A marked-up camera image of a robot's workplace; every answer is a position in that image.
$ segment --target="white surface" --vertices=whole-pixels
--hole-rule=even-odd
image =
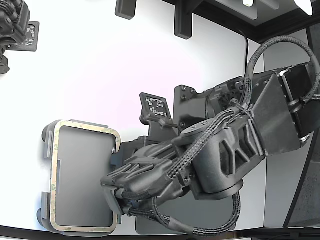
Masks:
[[[314,11],[312,9],[311,0],[294,0],[295,4],[301,8],[306,14],[312,16]]]
[[[36,212],[50,190],[43,128],[59,119],[109,125],[123,141],[147,135],[139,94],[165,97],[174,88],[205,91],[244,73],[241,35],[194,16],[193,37],[174,36],[174,7],[138,0],[135,18],[115,16],[116,0],[28,0],[40,21],[38,51],[6,52],[11,71],[0,77],[0,225],[44,230]],[[250,42],[250,56],[258,48]],[[264,70],[263,59],[256,67]],[[237,230],[263,226],[266,163],[244,179]],[[115,235],[135,235],[123,218]]]

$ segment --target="robotic hand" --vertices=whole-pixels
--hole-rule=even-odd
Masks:
[[[312,64],[253,74],[262,53],[281,42],[303,48]],[[149,135],[123,143],[115,156],[123,166],[101,179],[109,206],[119,215],[146,217],[196,236],[231,230],[240,215],[243,177],[267,156],[303,147],[320,126],[315,114],[319,83],[320,65],[312,50],[294,37],[279,36],[255,52],[244,77],[200,94],[176,87],[173,119],[164,98],[141,93],[140,121],[149,125]],[[189,191],[196,200],[232,196],[230,220],[208,229],[159,212],[159,205]]]
[[[37,50],[39,23],[29,26],[30,11],[28,5],[22,0],[0,0],[0,74],[6,74],[8,59],[5,51],[31,51]]]

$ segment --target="black braided cable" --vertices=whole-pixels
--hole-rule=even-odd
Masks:
[[[151,210],[141,210],[141,209],[137,209],[137,208],[130,208],[129,209],[129,214],[131,216],[137,216],[137,217],[145,217],[148,219],[152,219],[158,223],[160,223],[157,219],[157,217],[155,216],[154,212]],[[166,220],[167,222],[170,221],[170,217],[167,215],[162,214],[161,217]]]
[[[208,126],[208,128],[202,133],[202,135],[194,141],[194,143],[188,148],[182,157],[176,161],[176,163],[167,172],[171,179],[177,177],[177,175],[183,171],[195,157],[206,146],[210,138],[214,135],[215,131],[227,120],[231,119],[235,113],[231,109],[227,109],[219,113],[214,121]]]
[[[274,38],[266,41],[265,43],[263,43],[256,50],[256,52],[253,54],[253,56],[251,57],[251,59],[249,61],[249,64],[246,68],[245,75],[244,75],[245,93],[244,93],[243,99],[241,100],[241,104],[243,104],[243,107],[245,109],[247,109],[248,106],[250,105],[250,101],[251,101],[251,97],[252,97],[254,69],[255,69],[255,66],[258,62],[258,59],[269,47],[271,47],[275,44],[278,44],[278,43],[295,44],[295,45],[301,47],[311,58],[311,61],[313,63],[314,70],[315,70],[316,80],[315,80],[315,83],[314,83],[312,89],[308,92],[308,94],[306,96],[304,96],[302,98],[303,102],[304,103],[309,102],[311,97],[317,92],[319,84],[320,84],[320,65],[319,65],[317,58],[315,57],[315,54],[311,50],[311,48],[308,47],[307,44],[305,44],[303,41],[301,41],[300,39],[297,39],[295,37],[277,36],[277,37],[274,37]]]
[[[217,228],[200,228],[195,227],[193,230],[193,234],[199,237],[213,237],[219,234],[224,234],[232,229],[233,226],[236,225],[241,211],[241,200],[240,200],[240,193],[236,193],[232,196],[233,200],[233,210],[232,215],[228,222],[226,222],[221,227]]]
[[[162,214],[160,213],[158,206],[157,206],[157,197],[152,198],[152,209],[155,217],[158,219],[159,223],[161,223],[163,226],[168,227],[169,222],[167,222],[163,217]]]

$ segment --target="robot cable sleeve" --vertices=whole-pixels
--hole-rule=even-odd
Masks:
[[[255,69],[255,66],[258,62],[258,59],[268,48],[270,48],[271,46],[278,44],[278,43],[292,43],[292,44],[299,46],[309,55],[309,57],[313,63],[316,80],[315,80],[315,83],[314,83],[312,89],[307,93],[306,96],[304,96],[302,98],[302,101],[305,104],[308,103],[311,100],[312,96],[317,92],[319,84],[320,84],[320,65],[319,65],[319,61],[318,61],[317,57],[315,56],[315,54],[313,53],[311,48],[308,47],[303,41],[301,41],[300,39],[297,39],[295,37],[277,36],[277,37],[274,37],[274,38],[266,41],[265,43],[263,43],[255,51],[255,53],[253,54],[253,56],[251,57],[251,59],[248,63],[248,66],[246,68],[245,75],[244,75],[245,93],[244,93],[244,97],[241,99],[241,104],[244,109],[247,109],[250,105],[250,101],[251,101],[251,97],[252,97],[254,69]]]
[[[161,214],[157,207],[156,197],[152,199],[153,212],[151,213],[149,211],[148,213],[143,213],[143,215],[152,220],[155,220],[154,217],[156,217],[156,220],[158,223],[162,224],[167,229],[170,229],[172,231],[182,232],[185,234],[192,234],[198,237],[213,237],[213,236],[230,231],[236,225],[240,216],[240,211],[241,211],[240,193],[238,192],[235,195],[233,195],[232,200],[233,200],[233,210],[232,210],[230,219],[224,225],[217,228],[193,227],[193,226],[186,225],[176,220],[173,217],[169,217]]]
[[[203,134],[188,148],[182,157],[180,157],[175,164],[169,169],[167,175],[171,179],[175,179],[177,175],[183,171],[200,151],[206,146],[210,138],[214,135],[215,131],[225,122],[231,119],[235,115],[235,112],[231,109],[227,109],[219,113],[214,121],[208,126]]]

